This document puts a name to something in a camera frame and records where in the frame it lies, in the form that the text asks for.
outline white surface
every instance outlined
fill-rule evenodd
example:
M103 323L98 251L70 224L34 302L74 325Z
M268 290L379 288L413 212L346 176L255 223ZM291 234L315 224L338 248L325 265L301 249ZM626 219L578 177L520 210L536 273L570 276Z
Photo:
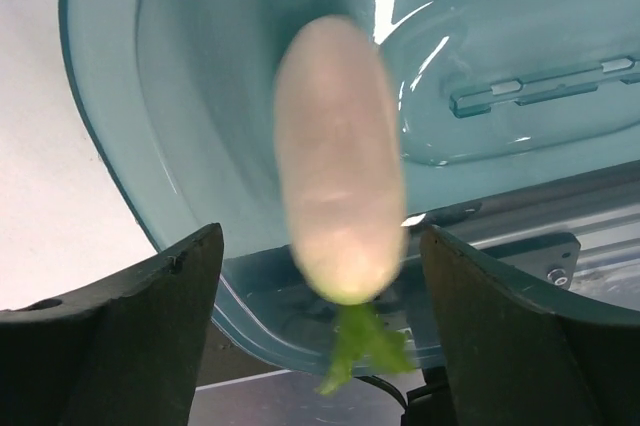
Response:
M0 0L0 310L153 253L76 110L58 0Z

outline plastic lid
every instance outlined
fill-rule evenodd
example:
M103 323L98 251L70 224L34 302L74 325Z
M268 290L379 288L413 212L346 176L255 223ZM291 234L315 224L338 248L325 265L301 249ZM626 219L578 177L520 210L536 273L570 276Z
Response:
M448 225L585 294L589 274L635 265L609 232L640 231L637 0L61 0L76 101L150 239L222 224L213 319L237 344L327 365L333 308L286 247L271 87L297 30L329 13L369 31L397 81L414 239ZM423 366L442 362L415 248L377 302Z

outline wire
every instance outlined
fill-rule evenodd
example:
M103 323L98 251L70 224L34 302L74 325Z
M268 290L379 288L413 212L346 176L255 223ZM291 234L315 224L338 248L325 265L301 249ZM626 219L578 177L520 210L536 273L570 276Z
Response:
M400 392L398 388L396 388L393 384L378 376L356 376L356 379L359 379L363 383L370 384L371 386L375 386L378 389L381 389L385 393L391 395L393 399L395 399L402 409L407 410L407 400L404 399L404 395Z

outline daikon radish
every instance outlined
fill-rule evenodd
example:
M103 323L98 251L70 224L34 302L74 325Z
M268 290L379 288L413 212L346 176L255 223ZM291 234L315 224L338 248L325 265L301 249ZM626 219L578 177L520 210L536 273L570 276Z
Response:
M335 303L371 300L405 252L396 103L374 45L345 18L305 26L278 72L275 149L293 254Z

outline screw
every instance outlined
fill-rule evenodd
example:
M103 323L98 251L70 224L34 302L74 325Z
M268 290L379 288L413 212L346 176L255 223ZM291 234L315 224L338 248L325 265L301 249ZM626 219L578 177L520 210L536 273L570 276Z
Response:
M564 268L553 268L547 274L547 279L556 286L564 286L567 284L567 281L569 281L569 277L567 276L567 272Z

